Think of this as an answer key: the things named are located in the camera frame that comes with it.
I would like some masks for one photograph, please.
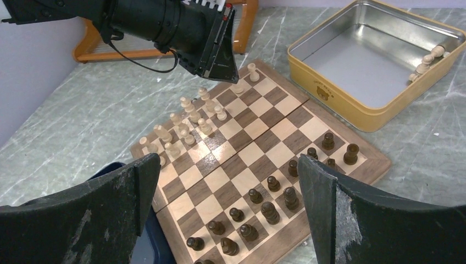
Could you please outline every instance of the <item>light wooden chess piece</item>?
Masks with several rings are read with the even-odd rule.
[[[251,79],[251,81],[254,81],[254,82],[258,81],[259,80],[259,73],[257,73],[257,71],[256,71],[256,65],[254,63],[248,64],[248,70],[251,73],[249,75],[249,78]]]
[[[220,121],[223,121],[226,119],[226,112],[225,109],[223,109],[222,106],[216,106],[214,108],[215,112],[217,113],[217,119]]]

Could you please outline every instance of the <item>gray marble surface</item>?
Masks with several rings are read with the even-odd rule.
[[[249,52],[289,78],[286,49],[334,8],[267,8],[259,11]],[[464,9],[411,9],[466,29]],[[173,59],[144,60],[158,69]],[[392,161],[376,187],[409,199],[453,206],[466,202],[466,62],[452,70],[385,127],[358,132]],[[106,164],[131,161],[129,147],[155,124],[180,111],[181,96],[194,97],[215,82],[178,67],[156,74],[130,62],[79,65],[0,150],[0,205],[16,206],[87,180]],[[283,263],[316,263],[312,241]]]

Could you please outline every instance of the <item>black chess piece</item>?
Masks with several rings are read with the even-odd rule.
[[[230,216],[235,222],[241,222],[245,218],[245,213],[238,208],[233,207],[230,209]]]
[[[220,239],[220,246],[222,252],[229,256],[235,256],[236,254],[238,254],[238,252],[240,252],[240,247],[238,246],[238,243],[234,242],[229,238]]]
[[[204,240],[202,238],[190,237],[186,241],[186,245],[192,248],[192,250],[201,251],[202,249],[204,249]]]
[[[269,224],[278,224],[278,222],[280,221],[280,215],[278,214],[278,211],[276,210],[273,203],[263,203],[262,207],[260,208],[260,211]]]

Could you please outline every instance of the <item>metal tin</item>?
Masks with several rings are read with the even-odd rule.
[[[355,1],[289,47],[291,79],[357,129],[377,131],[448,73],[465,35],[385,3]],[[436,46],[445,54],[411,82]]]

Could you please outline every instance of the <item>pawn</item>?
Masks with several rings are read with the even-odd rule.
[[[193,238],[190,237],[186,240],[186,245],[194,251],[201,251],[204,249],[204,240],[202,238]]]
[[[250,224],[243,224],[240,227],[240,233],[248,242],[256,240],[259,236],[259,232],[257,232],[257,229]]]
[[[317,156],[317,150],[313,147],[307,149],[307,155],[315,158],[316,160],[319,160],[319,157]]]
[[[260,212],[271,225],[278,224],[280,221],[280,215],[278,214],[274,204],[271,202],[263,203],[260,208]]]
[[[296,190],[293,187],[288,187],[283,191],[283,196],[285,197],[285,206],[290,210],[294,210],[299,206],[298,196],[296,195]]]
[[[230,209],[230,216],[231,219],[233,219],[233,221],[235,222],[241,222],[245,219],[245,213],[243,213],[243,211],[235,207]]]
[[[288,173],[291,177],[298,177],[298,162],[295,160],[290,160],[288,163]]]
[[[358,161],[359,146],[349,144],[346,147],[346,153],[343,155],[343,161],[348,165],[354,165]]]
[[[334,135],[331,132],[325,133],[324,140],[322,141],[322,148],[325,150],[332,150],[334,147]]]
[[[260,192],[258,192],[256,189],[249,190],[248,194],[251,202],[255,204],[260,204],[264,200],[262,194],[260,194]]]
[[[267,178],[267,186],[269,190],[273,192],[280,190],[280,182],[274,176],[269,176]]]
[[[229,238],[220,239],[220,246],[223,254],[229,256],[235,256],[240,251],[238,244]]]

